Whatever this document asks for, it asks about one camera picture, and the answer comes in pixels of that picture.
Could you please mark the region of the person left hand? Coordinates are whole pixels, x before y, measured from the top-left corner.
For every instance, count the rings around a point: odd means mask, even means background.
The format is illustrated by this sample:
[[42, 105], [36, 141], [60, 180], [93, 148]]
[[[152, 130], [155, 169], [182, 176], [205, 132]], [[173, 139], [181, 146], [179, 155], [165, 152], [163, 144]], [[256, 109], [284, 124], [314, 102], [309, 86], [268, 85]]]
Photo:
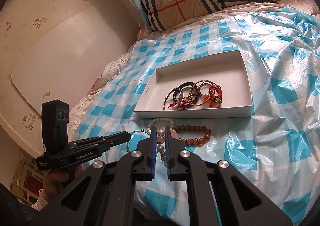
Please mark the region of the person left hand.
[[43, 178], [43, 190], [41, 191], [41, 197], [49, 203], [60, 192], [57, 186], [58, 183], [67, 182], [72, 172], [73, 177], [78, 177], [84, 172], [84, 167], [82, 165], [78, 165], [74, 167], [71, 172], [56, 169], [49, 170]]

